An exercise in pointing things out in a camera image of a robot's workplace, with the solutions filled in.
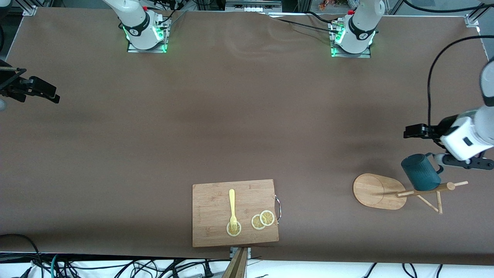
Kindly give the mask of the teal cup yellow inside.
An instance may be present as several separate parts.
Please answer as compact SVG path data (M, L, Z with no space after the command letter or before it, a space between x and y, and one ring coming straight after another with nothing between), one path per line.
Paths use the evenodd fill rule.
M443 172L443 166L439 165L436 170L429 160L432 155L413 154L401 162L403 171L417 191L434 190L441 184L440 174Z

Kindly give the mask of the wooden cup rack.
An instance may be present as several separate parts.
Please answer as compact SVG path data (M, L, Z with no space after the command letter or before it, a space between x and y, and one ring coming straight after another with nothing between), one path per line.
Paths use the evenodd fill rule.
M394 178L365 173L357 176L352 191L356 200L366 207L399 210L409 198L416 197L438 214L443 214L441 192L451 192L467 184L468 181L447 182L429 191L406 190L404 185Z

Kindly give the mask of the table cover mat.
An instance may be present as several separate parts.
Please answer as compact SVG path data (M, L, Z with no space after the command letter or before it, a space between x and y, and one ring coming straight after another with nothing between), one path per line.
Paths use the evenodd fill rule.
M193 184L274 180L282 218L264 260L494 264L494 171L395 211L353 196L362 173L407 181L400 162L438 151L403 139L425 122L435 56L476 34L461 17L384 17L369 59L334 58L327 35L262 14L186 12L167 53L128 53L116 14L41 8L7 62L60 103L0 112L0 235L42 252L227 257L193 248Z

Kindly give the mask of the yellow plastic fork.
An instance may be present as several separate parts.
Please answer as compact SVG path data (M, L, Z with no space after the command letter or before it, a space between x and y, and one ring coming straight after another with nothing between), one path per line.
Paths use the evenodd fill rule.
M229 220L229 231L231 234L237 233L237 218L236 218L236 193L234 189L229 189L229 202L230 202L230 220Z

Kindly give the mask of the grey power strip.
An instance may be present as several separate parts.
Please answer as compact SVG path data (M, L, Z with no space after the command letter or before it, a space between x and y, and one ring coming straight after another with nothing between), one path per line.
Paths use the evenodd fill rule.
M282 0L225 0L225 11L282 12Z

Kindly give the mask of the wooden cutting board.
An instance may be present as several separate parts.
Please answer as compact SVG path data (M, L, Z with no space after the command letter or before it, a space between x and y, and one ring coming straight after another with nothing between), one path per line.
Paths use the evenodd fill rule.
M229 189L236 193L236 218L242 225L238 236L229 236L226 225L230 220ZM273 180L234 181L195 184L192 188L193 247L254 246L277 242L277 218L264 229L254 229L252 217L264 210L275 213L276 195Z

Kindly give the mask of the wooden beam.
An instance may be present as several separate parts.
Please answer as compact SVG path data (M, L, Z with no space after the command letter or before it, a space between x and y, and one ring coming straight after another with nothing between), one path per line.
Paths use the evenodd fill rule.
M245 278L247 261L246 250L241 247L231 259L221 278Z

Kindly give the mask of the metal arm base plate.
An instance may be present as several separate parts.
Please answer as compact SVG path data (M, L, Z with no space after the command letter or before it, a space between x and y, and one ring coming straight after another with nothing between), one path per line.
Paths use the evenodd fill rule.
M339 43L340 42L348 42L346 37L347 32L343 26L343 23L338 23L336 20L333 20L331 23L328 23L328 28L330 31L336 31L336 33L329 32L330 39L330 47L331 47L331 56L337 58L371 58L371 44L372 39L367 42L366 48L364 51L360 53L350 53L347 52Z
M162 14L147 12L147 20L141 26L123 25L129 41L129 53L166 53L171 33L170 21L164 21Z

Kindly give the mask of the metal bracket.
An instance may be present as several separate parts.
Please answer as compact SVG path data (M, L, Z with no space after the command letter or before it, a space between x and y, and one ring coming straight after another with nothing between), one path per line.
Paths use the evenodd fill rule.
M229 258L233 259L234 255L237 253L239 249L240 247L231 247L229 252ZM245 250L247 254L247 260L250 260L252 258L252 249L250 247L245 247Z

